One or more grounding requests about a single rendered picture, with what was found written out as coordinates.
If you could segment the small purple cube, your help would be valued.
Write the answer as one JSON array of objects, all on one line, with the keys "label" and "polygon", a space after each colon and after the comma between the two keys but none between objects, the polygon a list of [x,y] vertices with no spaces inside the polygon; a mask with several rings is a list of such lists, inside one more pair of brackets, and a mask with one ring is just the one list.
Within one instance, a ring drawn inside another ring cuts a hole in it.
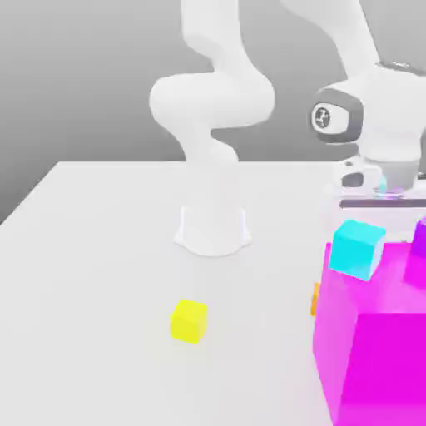
[{"label": "small purple cube", "polygon": [[410,253],[426,259],[426,216],[416,223]]}]

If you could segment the large magenta box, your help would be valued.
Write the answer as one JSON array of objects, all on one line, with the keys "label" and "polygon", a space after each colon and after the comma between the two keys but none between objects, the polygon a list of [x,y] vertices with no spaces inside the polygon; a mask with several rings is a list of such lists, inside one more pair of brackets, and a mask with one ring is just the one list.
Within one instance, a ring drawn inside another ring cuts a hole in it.
[{"label": "large magenta box", "polygon": [[329,268],[313,353],[333,426],[426,426],[426,271],[406,281],[408,243],[387,243],[368,281]]}]

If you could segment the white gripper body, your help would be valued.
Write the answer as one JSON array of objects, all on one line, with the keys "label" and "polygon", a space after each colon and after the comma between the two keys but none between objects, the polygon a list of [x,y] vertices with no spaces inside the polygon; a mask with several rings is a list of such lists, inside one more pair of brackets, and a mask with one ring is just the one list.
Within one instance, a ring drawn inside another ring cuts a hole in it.
[{"label": "white gripper body", "polygon": [[426,217],[426,185],[416,185],[401,196],[363,194],[359,188],[323,189],[324,222],[328,235],[346,220],[357,220],[386,229],[388,242],[410,242],[417,222]]}]

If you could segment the small yellow cube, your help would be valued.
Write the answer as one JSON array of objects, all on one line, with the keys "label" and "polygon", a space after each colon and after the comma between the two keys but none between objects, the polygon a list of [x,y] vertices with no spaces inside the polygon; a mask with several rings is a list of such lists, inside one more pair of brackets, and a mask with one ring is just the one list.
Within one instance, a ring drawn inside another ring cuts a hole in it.
[{"label": "small yellow cube", "polygon": [[171,337],[199,344],[206,332],[208,305],[194,300],[180,300],[171,314]]}]

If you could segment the small cyan cube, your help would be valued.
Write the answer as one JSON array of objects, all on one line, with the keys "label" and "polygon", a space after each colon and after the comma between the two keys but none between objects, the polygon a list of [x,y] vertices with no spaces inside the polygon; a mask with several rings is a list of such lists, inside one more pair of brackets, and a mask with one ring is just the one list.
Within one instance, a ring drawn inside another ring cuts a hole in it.
[{"label": "small cyan cube", "polygon": [[346,220],[335,231],[329,268],[368,281],[381,261],[386,229],[357,220]]}]

